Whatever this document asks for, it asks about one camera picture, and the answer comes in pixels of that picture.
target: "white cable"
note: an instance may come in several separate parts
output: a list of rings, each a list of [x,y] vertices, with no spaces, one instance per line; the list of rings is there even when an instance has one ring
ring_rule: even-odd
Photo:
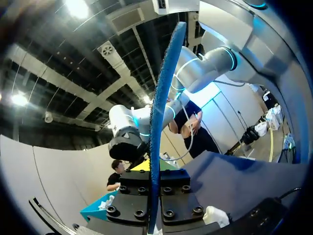
[[[189,117],[188,117],[188,114],[187,114],[187,112],[186,112],[186,109],[185,109],[185,107],[183,106],[183,104],[181,103],[181,100],[180,100],[180,99],[179,99],[179,101],[180,101],[180,104],[181,104],[181,106],[182,106],[182,109],[184,110],[184,113],[185,113],[185,115],[186,115],[186,117],[187,117],[187,120],[189,121]],[[193,132],[193,130],[192,130],[191,124],[189,125],[189,128],[190,128],[190,131],[191,131],[191,141],[190,141],[190,145],[189,145],[189,148],[188,148],[187,152],[186,152],[184,155],[182,155],[181,157],[176,158],[176,159],[164,159],[164,158],[162,158],[162,157],[160,156],[160,158],[161,158],[163,161],[166,161],[166,162],[177,161],[177,160],[179,160],[179,159],[182,159],[183,157],[185,157],[185,156],[189,153],[189,151],[190,151],[190,149],[191,149],[191,147],[192,147],[192,143],[193,143],[193,141],[194,141],[194,132]]]

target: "blue sponge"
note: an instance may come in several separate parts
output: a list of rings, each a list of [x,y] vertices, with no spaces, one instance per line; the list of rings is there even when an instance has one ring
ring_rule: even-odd
[[[149,221],[149,233],[153,229],[157,219],[158,196],[160,189],[159,150],[162,132],[163,114],[170,89],[173,74],[180,55],[181,46],[185,38],[186,23],[179,22],[174,29],[171,41],[167,47],[152,105],[151,130],[150,130],[150,171],[151,171],[151,216]]]

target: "man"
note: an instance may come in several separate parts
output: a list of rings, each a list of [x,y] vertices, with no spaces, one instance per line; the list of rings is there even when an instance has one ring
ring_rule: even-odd
[[[209,133],[201,127],[202,110],[191,100],[185,106],[189,121],[184,110],[180,110],[174,120],[169,123],[170,131],[174,134],[181,134],[184,139],[185,146],[188,149],[191,142],[191,130],[193,130],[194,139],[189,151],[192,158],[196,158],[200,153],[207,150],[214,153],[219,153],[219,149],[214,143]]]
[[[125,170],[121,160],[114,160],[111,164],[111,167],[113,170],[115,170],[115,173],[113,173],[108,179],[107,191],[114,191],[120,187],[121,184],[119,178]]]

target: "white cloth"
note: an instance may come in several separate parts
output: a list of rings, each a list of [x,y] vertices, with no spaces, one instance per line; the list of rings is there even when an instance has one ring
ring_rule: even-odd
[[[224,211],[212,206],[208,206],[206,208],[203,220],[205,224],[218,222],[221,228],[229,225],[227,214]]]
[[[105,202],[101,202],[101,204],[98,206],[100,211],[106,210],[108,208],[108,206],[110,206],[112,204],[112,201],[114,199],[113,195],[110,195],[109,200],[105,201]]]

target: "white wall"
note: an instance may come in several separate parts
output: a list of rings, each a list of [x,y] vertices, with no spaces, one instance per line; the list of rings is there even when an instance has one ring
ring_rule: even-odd
[[[0,149],[3,181],[17,209],[30,220],[39,234],[52,232],[28,203],[29,199],[36,197],[40,204],[59,220],[40,183],[32,146],[1,135]]]
[[[107,144],[88,151],[63,151],[32,147],[5,136],[0,144],[0,167],[8,191],[40,234],[51,230],[29,205],[33,197],[70,228],[73,223],[87,224],[80,210],[107,193],[108,177],[114,172]]]

